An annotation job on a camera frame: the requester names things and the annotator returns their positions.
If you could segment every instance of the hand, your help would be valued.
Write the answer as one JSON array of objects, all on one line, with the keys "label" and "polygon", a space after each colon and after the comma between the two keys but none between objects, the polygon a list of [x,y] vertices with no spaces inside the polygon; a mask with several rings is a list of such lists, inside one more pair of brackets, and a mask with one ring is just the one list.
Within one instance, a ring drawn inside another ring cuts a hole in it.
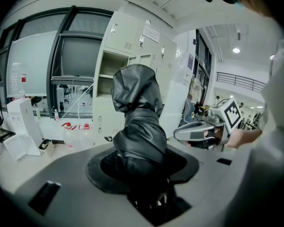
[{"label": "hand", "polygon": [[225,144],[225,146],[238,149],[242,144],[245,143],[244,133],[244,130],[234,129],[231,133],[229,141]]},{"label": "hand", "polygon": [[234,129],[225,146],[238,149],[243,144],[254,142],[261,134],[262,131],[260,129],[251,131]]}]

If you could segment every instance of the white container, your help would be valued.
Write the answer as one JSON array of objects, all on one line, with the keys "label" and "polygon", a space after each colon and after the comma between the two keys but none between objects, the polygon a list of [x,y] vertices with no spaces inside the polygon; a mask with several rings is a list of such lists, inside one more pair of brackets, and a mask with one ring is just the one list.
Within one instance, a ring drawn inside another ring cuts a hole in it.
[{"label": "white container", "polygon": [[79,126],[81,146],[83,149],[89,149],[95,146],[94,128],[92,124],[84,124]]},{"label": "white container", "polygon": [[6,139],[3,144],[16,161],[18,161],[20,158],[27,154],[22,140],[18,135],[14,135]]},{"label": "white container", "polygon": [[63,140],[64,144],[76,151],[83,150],[80,142],[79,129],[76,125],[71,125],[70,122],[64,123]]},{"label": "white container", "polygon": [[[43,149],[42,144],[46,144],[47,142],[49,142],[48,146],[45,149]],[[46,157],[51,158],[56,149],[55,145],[52,143],[51,140],[48,140],[48,139],[44,139],[42,141],[42,144],[39,146],[39,150],[41,151],[42,155],[45,155]]]},{"label": "white container", "polygon": [[35,121],[30,98],[19,98],[7,104],[9,119],[15,133],[22,137],[27,154],[40,156],[38,149],[42,142],[39,127]]}]

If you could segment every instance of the label on locker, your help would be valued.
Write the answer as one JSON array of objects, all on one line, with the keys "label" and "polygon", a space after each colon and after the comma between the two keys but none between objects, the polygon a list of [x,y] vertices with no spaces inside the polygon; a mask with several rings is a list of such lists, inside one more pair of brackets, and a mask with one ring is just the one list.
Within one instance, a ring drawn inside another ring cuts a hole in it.
[{"label": "label on locker", "polygon": [[159,43],[160,33],[147,25],[144,26],[143,35]]}]

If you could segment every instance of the paper sign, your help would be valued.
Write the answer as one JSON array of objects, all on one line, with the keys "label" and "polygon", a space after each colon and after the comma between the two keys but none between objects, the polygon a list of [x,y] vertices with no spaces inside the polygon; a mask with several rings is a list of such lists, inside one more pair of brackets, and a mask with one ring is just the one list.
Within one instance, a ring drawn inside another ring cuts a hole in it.
[{"label": "paper sign", "polygon": [[143,35],[159,43],[160,33],[147,25],[144,26]]},{"label": "paper sign", "polygon": [[192,73],[193,73],[193,63],[194,63],[194,57],[191,54],[189,54],[187,71],[186,71],[186,73],[189,76],[192,76]]}]

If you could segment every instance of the locker door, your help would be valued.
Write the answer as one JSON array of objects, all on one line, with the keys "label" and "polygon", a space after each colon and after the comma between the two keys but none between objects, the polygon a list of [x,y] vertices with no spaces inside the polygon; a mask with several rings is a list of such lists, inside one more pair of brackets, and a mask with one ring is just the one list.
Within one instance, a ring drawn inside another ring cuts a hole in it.
[{"label": "locker door", "polygon": [[96,111],[97,138],[114,137],[120,130],[124,114],[115,111],[112,101],[97,101]]},{"label": "locker door", "polygon": [[176,58],[177,45],[162,35],[160,35],[159,44],[160,44],[159,65],[167,70],[172,71]]},{"label": "locker door", "polygon": [[161,99],[163,104],[166,102],[166,97],[169,92],[169,85],[171,81],[171,72],[158,66],[155,70],[156,73],[156,79],[160,88],[161,93]]},{"label": "locker door", "polygon": [[115,12],[105,47],[134,54],[140,22],[123,13]]},{"label": "locker door", "polygon": [[152,63],[157,63],[157,61],[160,59],[160,45],[159,43],[151,40],[150,38],[144,36],[142,34],[144,29],[144,25],[141,26],[141,30],[138,34],[138,42],[136,45],[136,55],[146,55],[146,54],[152,54]]}]

